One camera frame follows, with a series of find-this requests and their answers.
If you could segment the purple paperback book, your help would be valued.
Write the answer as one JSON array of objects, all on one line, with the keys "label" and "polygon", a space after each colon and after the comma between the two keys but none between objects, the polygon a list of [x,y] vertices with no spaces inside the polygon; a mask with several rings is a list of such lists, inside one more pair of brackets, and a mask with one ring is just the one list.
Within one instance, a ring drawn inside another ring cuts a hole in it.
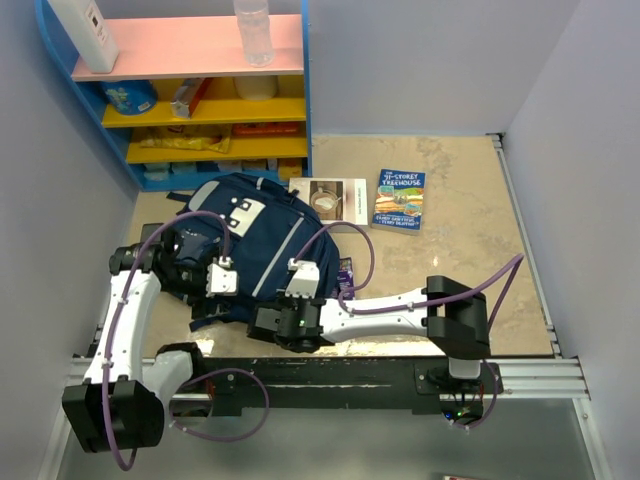
[{"label": "purple paperback book", "polygon": [[355,275],[353,260],[351,257],[341,258],[337,275],[337,288],[339,292],[355,287]]}]

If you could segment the navy blue student backpack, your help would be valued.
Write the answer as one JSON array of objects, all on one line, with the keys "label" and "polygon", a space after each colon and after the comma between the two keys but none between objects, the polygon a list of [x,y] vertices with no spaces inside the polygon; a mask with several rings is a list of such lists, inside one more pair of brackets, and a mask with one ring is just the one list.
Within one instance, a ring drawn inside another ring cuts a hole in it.
[{"label": "navy blue student backpack", "polygon": [[[277,290],[290,281],[288,262],[323,226],[315,211],[283,186],[264,177],[232,173],[202,184],[192,195],[170,192],[166,198],[183,203],[177,215],[190,211],[211,211],[224,218],[230,231],[229,255],[238,273],[238,293],[233,297],[205,299],[171,293],[193,305],[192,332],[216,321],[247,323],[259,302],[276,299]],[[178,259],[204,264],[221,253],[224,233],[210,217],[192,217],[176,223],[183,246]],[[320,271],[317,294],[330,297],[338,285],[339,249],[328,231],[304,253]]]}]

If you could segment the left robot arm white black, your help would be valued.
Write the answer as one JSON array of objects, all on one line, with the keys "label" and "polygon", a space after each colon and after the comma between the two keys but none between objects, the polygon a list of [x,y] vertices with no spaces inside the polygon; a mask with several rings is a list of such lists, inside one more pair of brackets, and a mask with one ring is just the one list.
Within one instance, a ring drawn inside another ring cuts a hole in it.
[{"label": "left robot arm white black", "polygon": [[176,229],[155,235],[155,228],[143,228],[150,245],[120,247],[110,257],[102,334],[81,384],[63,392],[62,408],[87,453],[158,445],[171,397],[179,388],[196,392],[207,380],[194,342],[164,345],[154,364],[143,367],[143,343],[160,292],[201,293],[206,284],[202,265],[179,260],[184,241]]}]

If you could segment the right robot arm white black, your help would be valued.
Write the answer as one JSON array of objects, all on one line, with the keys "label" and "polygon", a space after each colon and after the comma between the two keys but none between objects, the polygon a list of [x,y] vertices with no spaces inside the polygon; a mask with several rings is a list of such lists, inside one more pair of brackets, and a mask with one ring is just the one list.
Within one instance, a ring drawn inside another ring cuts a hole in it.
[{"label": "right robot arm white black", "polygon": [[281,296],[256,307],[247,336],[294,353],[359,338],[426,338],[448,358],[445,379],[459,393],[480,382],[482,361],[491,353],[486,296],[441,275],[400,295],[343,303]]}]

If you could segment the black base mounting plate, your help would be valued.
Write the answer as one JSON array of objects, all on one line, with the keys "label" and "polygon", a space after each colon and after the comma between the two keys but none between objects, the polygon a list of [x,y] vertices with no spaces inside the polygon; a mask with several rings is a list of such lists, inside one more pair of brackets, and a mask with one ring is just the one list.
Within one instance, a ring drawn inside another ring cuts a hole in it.
[{"label": "black base mounting plate", "polygon": [[443,357],[272,357],[207,358],[209,371],[223,370],[208,381],[184,387],[172,399],[178,415],[239,416],[264,407],[256,381],[265,385],[272,409],[408,410],[438,415],[470,398],[487,400],[504,391],[499,366],[481,370],[476,385],[445,380]]}]

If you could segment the white coffee photo book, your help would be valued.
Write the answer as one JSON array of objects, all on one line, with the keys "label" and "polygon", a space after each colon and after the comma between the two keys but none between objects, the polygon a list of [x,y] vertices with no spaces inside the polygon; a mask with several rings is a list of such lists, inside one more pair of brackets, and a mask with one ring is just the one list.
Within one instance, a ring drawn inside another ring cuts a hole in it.
[{"label": "white coffee photo book", "polygon": [[367,230],[369,228],[368,195],[365,179],[357,178],[292,178],[290,193],[308,204],[323,225],[332,225],[332,232],[355,233],[349,222]]}]

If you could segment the yellow snack packet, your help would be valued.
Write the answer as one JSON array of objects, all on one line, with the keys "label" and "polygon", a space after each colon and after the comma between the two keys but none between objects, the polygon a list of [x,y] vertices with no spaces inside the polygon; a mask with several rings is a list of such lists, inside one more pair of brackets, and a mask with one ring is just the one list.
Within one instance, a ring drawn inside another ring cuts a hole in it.
[{"label": "yellow snack packet", "polygon": [[226,154],[229,150],[231,131],[230,124],[147,127],[141,136],[140,146]]}]

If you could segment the blue treehouse book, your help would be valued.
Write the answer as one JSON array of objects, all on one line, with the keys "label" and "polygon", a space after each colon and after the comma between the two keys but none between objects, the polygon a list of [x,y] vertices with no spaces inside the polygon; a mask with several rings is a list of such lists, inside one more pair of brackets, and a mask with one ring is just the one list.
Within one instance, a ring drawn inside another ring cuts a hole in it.
[{"label": "blue treehouse book", "polygon": [[382,169],[370,226],[418,235],[422,226],[426,179],[424,172]]}]

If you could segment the blue shelf unit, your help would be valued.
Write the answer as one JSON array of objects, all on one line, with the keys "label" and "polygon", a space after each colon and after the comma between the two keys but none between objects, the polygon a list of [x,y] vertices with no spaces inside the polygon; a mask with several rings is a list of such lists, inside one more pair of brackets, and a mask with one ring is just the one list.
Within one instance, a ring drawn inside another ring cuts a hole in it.
[{"label": "blue shelf unit", "polygon": [[[110,73],[91,73],[47,1],[35,4],[45,47],[108,145],[110,157],[122,165],[143,192],[190,190],[234,167],[285,182],[312,170],[310,80],[308,74],[308,4],[297,14],[270,18],[274,61],[253,68],[243,57],[240,33],[232,16],[105,19],[120,48]],[[278,94],[266,101],[240,98],[238,76],[277,76]],[[170,102],[186,79],[211,83],[190,119],[172,115]],[[156,105],[141,115],[118,113],[109,103],[103,81],[149,80]],[[226,154],[142,148],[147,127],[300,122],[298,134],[234,136]]]}]

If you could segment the red flat box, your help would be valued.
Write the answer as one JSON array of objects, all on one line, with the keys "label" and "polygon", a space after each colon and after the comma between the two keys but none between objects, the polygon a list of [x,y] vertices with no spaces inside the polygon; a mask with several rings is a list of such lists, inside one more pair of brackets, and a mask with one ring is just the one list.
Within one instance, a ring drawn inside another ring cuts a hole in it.
[{"label": "red flat box", "polygon": [[295,135],[300,128],[300,122],[236,123],[232,125],[232,134],[243,137]]}]

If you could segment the orange white carton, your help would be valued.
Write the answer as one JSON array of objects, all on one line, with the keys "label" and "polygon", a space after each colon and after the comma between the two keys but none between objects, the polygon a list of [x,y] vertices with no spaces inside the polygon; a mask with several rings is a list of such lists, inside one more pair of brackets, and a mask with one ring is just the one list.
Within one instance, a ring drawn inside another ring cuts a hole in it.
[{"label": "orange white carton", "polygon": [[190,119],[211,83],[210,78],[186,79],[175,91],[170,102],[171,113],[176,118]]}]

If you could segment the blue snack canister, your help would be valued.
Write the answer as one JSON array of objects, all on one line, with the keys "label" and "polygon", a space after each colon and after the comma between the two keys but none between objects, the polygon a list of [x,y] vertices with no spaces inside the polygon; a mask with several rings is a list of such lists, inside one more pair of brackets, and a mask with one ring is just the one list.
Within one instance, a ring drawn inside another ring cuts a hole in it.
[{"label": "blue snack canister", "polygon": [[158,98],[149,80],[103,81],[100,86],[109,103],[126,116],[146,113],[156,105]]}]

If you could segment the white cylindrical jar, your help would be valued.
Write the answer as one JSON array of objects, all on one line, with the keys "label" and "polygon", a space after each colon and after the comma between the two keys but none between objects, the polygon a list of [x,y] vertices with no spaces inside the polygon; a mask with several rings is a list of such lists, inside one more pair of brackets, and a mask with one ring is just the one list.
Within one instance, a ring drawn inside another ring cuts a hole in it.
[{"label": "white cylindrical jar", "polygon": [[238,96],[247,101],[266,101],[278,94],[277,76],[238,76],[233,79]]}]

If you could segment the clear plastic water bottle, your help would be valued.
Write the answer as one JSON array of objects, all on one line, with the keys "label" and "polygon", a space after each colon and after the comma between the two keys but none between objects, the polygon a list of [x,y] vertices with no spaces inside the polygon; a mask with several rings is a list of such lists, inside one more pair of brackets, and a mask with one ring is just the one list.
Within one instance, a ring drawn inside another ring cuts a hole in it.
[{"label": "clear plastic water bottle", "polygon": [[234,0],[245,60],[253,67],[265,67],[275,57],[270,32],[267,0]]}]

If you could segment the white rectangular device box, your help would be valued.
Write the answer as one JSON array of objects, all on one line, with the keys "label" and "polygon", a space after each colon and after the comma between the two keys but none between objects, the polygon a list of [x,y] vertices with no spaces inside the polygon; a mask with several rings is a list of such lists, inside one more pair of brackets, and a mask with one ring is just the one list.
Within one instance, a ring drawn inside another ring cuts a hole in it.
[{"label": "white rectangular device box", "polygon": [[113,70],[119,48],[95,1],[50,0],[65,32],[88,70],[95,74]]}]

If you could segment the aluminium rail frame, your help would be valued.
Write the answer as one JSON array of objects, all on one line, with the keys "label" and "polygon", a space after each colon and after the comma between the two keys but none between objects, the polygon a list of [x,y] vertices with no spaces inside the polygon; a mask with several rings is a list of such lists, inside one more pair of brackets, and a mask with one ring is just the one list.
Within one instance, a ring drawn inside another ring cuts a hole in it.
[{"label": "aluminium rail frame", "polygon": [[[503,152],[494,137],[316,137],[313,172],[375,183],[383,168],[427,175],[421,232],[374,230],[336,236],[364,277],[369,297],[405,292],[444,274],[476,285],[530,248]],[[42,469],[53,479],[608,479],[612,475],[583,368],[558,345],[532,261],[522,265],[491,332],[504,391],[488,418],[466,431],[447,423],[424,392],[440,355],[410,337],[353,340],[297,356],[250,340],[239,324],[196,333],[180,301],[158,298],[145,340],[195,341],[243,408],[221,417],[198,393],[175,401],[186,417],[159,446],[142,450],[127,472],[108,453],[85,452],[59,418],[55,454]]]}]

